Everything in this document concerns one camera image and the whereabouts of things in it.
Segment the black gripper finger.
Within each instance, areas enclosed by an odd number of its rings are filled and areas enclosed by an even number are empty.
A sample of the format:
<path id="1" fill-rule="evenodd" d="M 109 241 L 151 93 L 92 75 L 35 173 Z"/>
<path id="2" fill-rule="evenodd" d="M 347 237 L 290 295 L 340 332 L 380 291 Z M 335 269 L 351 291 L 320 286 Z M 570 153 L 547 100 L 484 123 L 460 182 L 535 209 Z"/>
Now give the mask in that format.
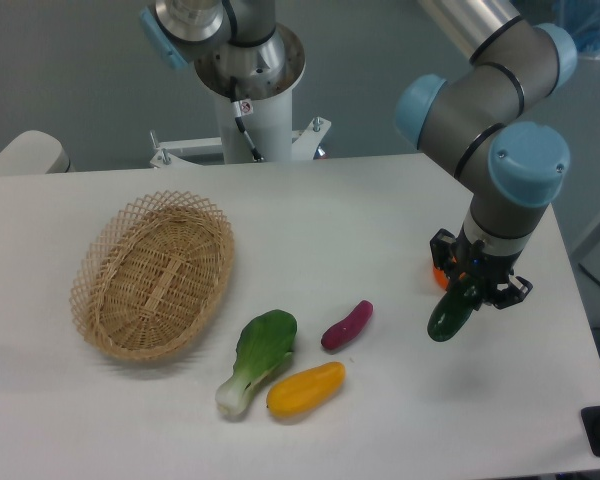
<path id="1" fill-rule="evenodd" d="M 516 275 L 489 281 L 489 303 L 495 308 L 509 308 L 522 303 L 532 291 L 533 284 Z"/>
<path id="2" fill-rule="evenodd" d="M 455 268 L 456 237 L 446 229 L 440 229 L 430 240 L 429 246 L 435 269 L 449 273 Z"/>

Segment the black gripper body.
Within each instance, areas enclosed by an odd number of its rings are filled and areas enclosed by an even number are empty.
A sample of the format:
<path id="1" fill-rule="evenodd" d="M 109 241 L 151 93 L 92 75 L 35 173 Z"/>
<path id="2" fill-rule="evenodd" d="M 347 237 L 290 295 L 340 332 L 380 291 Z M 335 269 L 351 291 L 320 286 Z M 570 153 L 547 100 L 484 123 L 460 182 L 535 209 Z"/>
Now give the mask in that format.
<path id="1" fill-rule="evenodd" d="M 508 275 L 514 275 L 513 266 L 520 254 L 492 255 L 487 252 L 486 247 L 484 241 L 470 242 L 466 234 L 461 232 L 456 239 L 454 248 L 455 268 L 448 275 L 449 286 L 463 276 L 471 276 L 476 279 L 483 292 L 482 304 L 491 305 L 489 303 L 489 281 L 506 279 Z"/>

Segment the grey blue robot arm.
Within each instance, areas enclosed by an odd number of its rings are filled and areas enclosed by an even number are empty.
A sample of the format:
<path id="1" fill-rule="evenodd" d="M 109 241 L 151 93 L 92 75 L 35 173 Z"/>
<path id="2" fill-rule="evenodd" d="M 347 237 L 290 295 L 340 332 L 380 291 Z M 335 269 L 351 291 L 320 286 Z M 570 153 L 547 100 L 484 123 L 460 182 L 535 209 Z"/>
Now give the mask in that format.
<path id="1" fill-rule="evenodd" d="M 533 26 L 507 1 L 423 7 L 472 69 L 455 82 L 415 80 L 397 102 L 395 126 L 473 195 L 459 234 L 431 240 L 434 266 L 451 284 L 476 282 L 473 308 L 503 309 L 531 291 L 513 267 L 570 161 L 555 130 L 522 115 L 571 77 L 576 48 L 565 30 Z M 304 158 L 292 134 L 291 95 L 305 55 L 273 2 L 154 1 L 139 17 L 161 59 L 193 67 L 213 95 L 226 162 Z"/>

